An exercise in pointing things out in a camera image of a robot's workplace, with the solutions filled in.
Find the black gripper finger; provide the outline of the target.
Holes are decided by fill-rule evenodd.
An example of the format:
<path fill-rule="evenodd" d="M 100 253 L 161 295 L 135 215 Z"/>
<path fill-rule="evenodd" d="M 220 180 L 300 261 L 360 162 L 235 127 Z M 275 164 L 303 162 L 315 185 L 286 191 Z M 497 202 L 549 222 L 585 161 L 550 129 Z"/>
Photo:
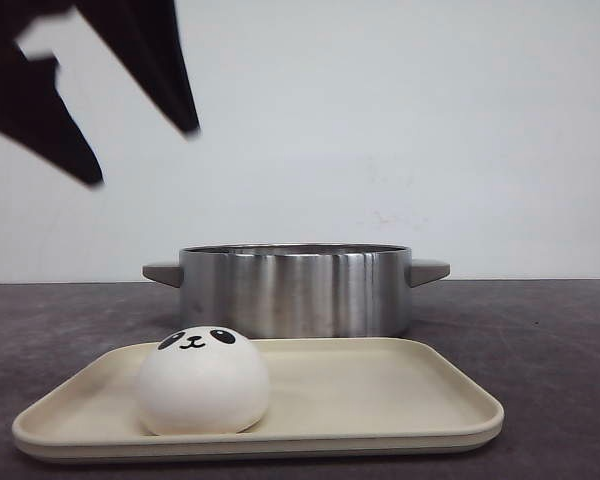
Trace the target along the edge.
<path fill-rule="evenodd" d="M 38 18 L 72 1 L 0 1 L 0 133 L 87 187 L 103 183 L 96 155 L 56 89 L 52 54 L 28 58 L 17 39 Z"/>
<path fill-rule="evenodd" d="M 185 136 L 200 130 L 173 1 L 77 1 L 77 11 L 160 112 Z"/>

